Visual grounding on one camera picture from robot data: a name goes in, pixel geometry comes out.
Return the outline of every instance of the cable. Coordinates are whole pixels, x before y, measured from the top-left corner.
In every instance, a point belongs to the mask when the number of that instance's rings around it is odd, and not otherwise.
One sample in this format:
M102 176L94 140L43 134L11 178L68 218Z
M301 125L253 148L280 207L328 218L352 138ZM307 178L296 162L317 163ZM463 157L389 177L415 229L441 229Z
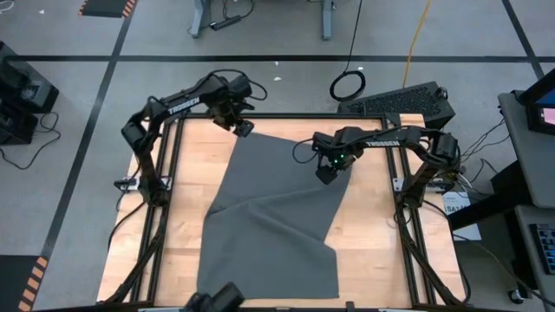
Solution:
M44 118L46 116L51 115L51 114L55 116L54 123L52 124L51 127L44 126ZM44 147L58 141L62 137L62 134L58 130L56 130L56 125L58 124L59 120L60 120L60 115L56 112L50 112L50 113L47 113L47 114L44 114L43 116L41 116L41 119L39 120L39 124L40 124L41 127L43 127L46 130L43 131L43 130L36 130L35 129L34 132L35 133L51 133L51 132L53 132L53 133L56 133L56 137L54 139L44 143L41 147L39 147L39 149L36 151L35 155L31 159L31 161L26 166L20 166L17 163L15 163L14 161L9 160L6 157L5 151L2 148L0 148L0 153L2 154L2 159L4 159L7 163L13 165L15 168L17 168L19 170L29 169L33 165L33 163L35 162L36 157L43 150Z
M332 83L330 86L330 95L331 97L336 100L336 101L340 101L340 102L344 102L344 101L351 101L356 99L357 97L359 97L362 92L364 91L364 89L366 88L366 77L364 77L364 74L359 71L359 70L351 70L351 71L347 71L349 69L349 65L350 65L350 59L353 55L353 48L355 47L355 40L356 40L356 31L358 30L358 21L360 20L361 17L361 10L362 10L362 1L363 0L359 0L359 4L358 4L358 12L356 13L356 23L355 23L355 31L353 32L353 39L350 43L350 51L349 51L349 59L347 60L347 66L345 67L345 70L343 71L342 74L340 74ZM358 76L358 78L360 78L361 80L361 86L351 95L348 96L337 96L336 95L336 84L343 78L345 78L346 76L349 75L355 75Z
M4 5L5 3L9 3L9 5L7 8L0 9L0 14L2 14L2 12L9 11L14 7L13 1L0 1L0 5Z
M497 142L494 142L494 143L485 144L484 146L480 147L480 149L478 149L478 150L474 151L473 153L469 154L468 157L476 154L477 152L481 152L484 148L486 148L488 146L494 146L494 145L501 144L501 143L505 142L506 140L508 140L510 137L511 137L511 135L507 135L503 140L500 140L500 141L497 141Z
M480 148L480 145L487 139L487 136L493 132L493 130L497 129L498 127L500 127L501 125L503 125L505 123L505 118L503 118L497 125L493 126L491 129L487 130L487 132L485 132L484 134L482 134L471 146L469 146L467 148L467 150L462 154L462 157L465 157L464 159L461 158L461 162L464 163L465 161L467 161L470 156L474 155L475 153L477 153L477 149Z
M408 70L410 69L410 59L413 56L413 48L415 47L416 39L418 39L418 34L420 34L420 29L422 28L422 25L424 24L424 21L426 20L426 15L428 14L428 10L430 9L430 4L431 3L432 3L432 0L427 0L426 1L426 8L424 8L424 12L422 13L422 17L420 18L420 21L418 22L418 28L416 29L415 37L413 38L412 43L410 43L410 49L408 50L407 66L405 67L405 76L402 79L402 88L405 88L405 84L407 84Z
M135 170L135 172L133 173L133 175L131 176L131 178L129 178L129 182L132 181L133 179L135 179L135 176L137 175L137 173L139 173L140 170L140 164L137 165L137 170ZM129 190L129 184L125 185L125 190L121 191L121 195L118 198L118 201L115 202L115 210L119 211L120 210L120 202L123 199L123 196L125 196L125 194L128 193Z
M400 211L403 211L403 209L400 209L400 210L398 210L398 211L395 211L395 213L393 214L393 221L394 221L395 223L397 223L397 225L407 225L407 224L409 224L410 221L412 221L412 219L413 219L412 213L409 213L409 214L408 214L408 219L405 221L404 224L400 224L400 223L399 223L399 217L398 217Z
M222 9L222 15L224 16L224 19L229 19L230 17L227 15L227 0L222 0L222 4L224 5L224 8ZM251 9L243 16L241 16L241 19L248 17L252 12L254 11L254 1L251 0Z
M453 234L453 227L451 226L451 220L449 220L449 216L445 213L445 211L443 211L438 205L436 205L432 202L429 202L426 199L424 199L423 203L435 208L447 220L447 224L449 225L449 231L451 232L452 235L454 235ZM472 296L472 289L470 287L470 283L468 282L467 274L462 269L462 266L460 265L460 263L458 261L457 261L457 264L459 265L459 272L460 272L460 275L462 276L462 280L463 280L463 283L465 284L465 288L466 288L466 292L467 292L467 296L465 297L465 299L462 302L467 304L470 301L470 297Z
M306 140L302 140L300 142L297 142L297 144L295 144L295 146L293 147L293 150L291 151L291 154L293 155L293 159L298 164L308 164L318 155L318 153L314 153L314 155L312 155L312 157L310 157L310 159L308 159L308 160L299 160L297 158L297 156L295 156L295 151L297 150L297 147L299 147L301 144L303 144L305 142L309 142L309 141L312 141L312 139L306 139Z
M480 162L481 162L480 169L478 170L478 172L476 173L474 178L470 180L470 182L474 182L478 178L478 176L480 176L480 173L482 172L482 169L484 169L484 164L487 164L492 169L492 171L495 172L495 174L499 173L497 170L495 170L495 168L493 168L492 164L490 164L489 161L487 161L485 159L480 159Z
M135 209L131 210L131 212L129 212L125 217L123 217L122 220L120 220L120 222L118 222L115 225L115 227L112 229L112 232L110 233L110 237L108 238L108 250L110 250L110 244L112 243L112 237L114 237L114 234L117 231L117 229L120 227L120 225L123 224L123 222L125 222L125 220L131 218L131 216L133 216L137 211L139 211L139 209L145 204L146 204L146 202L140 203L140 205L135 207Z
M555 302L545 298L544 296L540 295L538 292L536 292L535 290L533 290L530 286L528 286L526 283L524 283L520 278L518 278L517 276L515 276L509 269L507 269L505 267L505 265L503 265L503 263L490 251L488 250L486 247L482 246L481 244L475 243L474 241L466 238L466 237L462 237L460 235L454 234L453 231L451 230L451 221L449 220L449 216L437 205L430 203L427 200L424 200L424 203L426 203L427 205L432 206L433 208L435 208L437 211L439 211L441 213L441 215L443 215L443 217L445 217L445 219L447 220L448 224L449 224L449 230L451 231L452 235L454 237L460 238L462 240L465 240L467 242L469 242L470 244L475 245L476 247L479 247L480 249L482 249L483 251L485 251L485 253L487 253L489 256L491 256L493 258L493 260L495 260L495 262L497 262L501 268L503 268L503 270L505 270L506 273L508 273L510 276L512 276L514 278L514 280L523 288L525 288L528 292L530 292L531 294L533 294L534 296L536 296L539 300L555 307Z
M209 16L209 17L208 17L208 24L206 24L206 25L204 25L204 26L203 26L203 25L200 25L200 27L199 27L199 33L200 33L200 31L204 30L205 28L210 27L210 24L212 23L212 10L208 10L208 16ZM189 28L187 29L187 34L192 35L192 34L191 34L191 31L190 31L192 27L193 27L192 25L189 26Z
M495 260L495 262L501 266L501 268L503 268L503 270L510 275L512 278L514 278L514 280L523 288L526 289L526 291L528 291L529 293L531 293L532 295L536 296L539 300L541 300L542 302L545 302L549 305L551 305L552 307L555 307L555 302L547 299L546 297L542 296L540 293L538 293L537 291L533 290L530 286L528 286L524 281L522 281L518 276L514 275L514 273L512 273L490 250L488 250L486 247L482 246L481 244L475 243L472 240L466 238L466 237L462 237L456 234L453 234L454 237L458 237L460 239L463 239L467 242L469 242L470 244L480 248L481 250L483 250L486 254L488 254L490 257L493 258L493 260Z
M468 179L465 178L465 176L463 176L461 173L457 173L457 175L458 175L459 177L461 177L461 178L467 183L467 185L470 186L470 188L473 188L473 187L472 187L472 184L470 184L470 181L468 181Z

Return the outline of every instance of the keyboard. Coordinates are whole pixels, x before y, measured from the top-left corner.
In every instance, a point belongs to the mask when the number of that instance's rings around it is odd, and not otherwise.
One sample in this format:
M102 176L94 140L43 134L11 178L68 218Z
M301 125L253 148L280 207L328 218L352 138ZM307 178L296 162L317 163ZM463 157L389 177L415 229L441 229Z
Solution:
M555 275L555 224L530 224L546 274Z

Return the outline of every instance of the table leg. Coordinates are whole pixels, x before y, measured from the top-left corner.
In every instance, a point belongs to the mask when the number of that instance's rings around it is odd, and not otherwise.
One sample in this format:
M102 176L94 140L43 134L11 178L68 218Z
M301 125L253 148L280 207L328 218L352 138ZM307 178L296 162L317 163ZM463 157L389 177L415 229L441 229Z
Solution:
M191 36L193 38L198 38L199 33L203 25L209 23L207 21L210 14L210 4L212 0L194 0L194 19L193 25L191 25Z
M516 205L532 202L518 161L496 174L491 181L494 195L449 215L453 231L495 214L510 211Z
M323 25L322 40L331 39L331 10L332 10L332 1L323 0L322 2L322 25Z

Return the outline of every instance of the gray cloth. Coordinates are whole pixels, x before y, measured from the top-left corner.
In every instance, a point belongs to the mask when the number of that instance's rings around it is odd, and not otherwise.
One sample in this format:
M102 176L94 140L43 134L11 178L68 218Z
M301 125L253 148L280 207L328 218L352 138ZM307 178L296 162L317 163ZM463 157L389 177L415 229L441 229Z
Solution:
M239 139L202 231L198 291L234 282L245 298L337 298L336 253L324 240L350 172L330 185L317 160L291 157L296 142L252 133ZM298 147L300 160L313 152Z

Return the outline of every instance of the wooden tabletop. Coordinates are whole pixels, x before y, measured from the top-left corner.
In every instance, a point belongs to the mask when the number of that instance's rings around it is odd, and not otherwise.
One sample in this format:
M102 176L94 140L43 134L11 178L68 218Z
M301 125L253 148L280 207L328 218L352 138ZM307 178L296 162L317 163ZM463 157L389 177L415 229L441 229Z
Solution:
M308 139L315 131L333 134L346 126L381 128L379 120L260 119L253 122L255 132L289 140ZM424 122L421 115L405 114L402 115L402 124L423 126ZM166 153L166 169L169 167L173 130ZM235 135L209 120L185 122L160 266L157 306L183 306L196 290L204 217L224 177L235 140ZM158 154L159 143L160 140L153 156ZM395 163L398 175L402 177L398 154L395 151ZM408 151L408 159L412 172L415 172L421 161L411 151ZM129 172L134 172L135 168L132 160ZM402 244L393 221L395 206L389 180L385 149L366 149L364 156L353 165L349 186L325 241L337 254L339 298L257 299L248 300L243 306L343 308L345 302L352 301L358 308L410 307ZM443 207L439 194L427 193L426 199ZM125 196L118 221L140 202L139 194ZM139 211L114 235L99 300L114 293L135 265L145 216L146 209ZM420 209L420 216L429 262L454 295L462 300L465 292L447 221L426 205ZM421 270L416 261L413 262L419 297L425 302ZM146 298L150 270L150 267L145 270L142 299Z

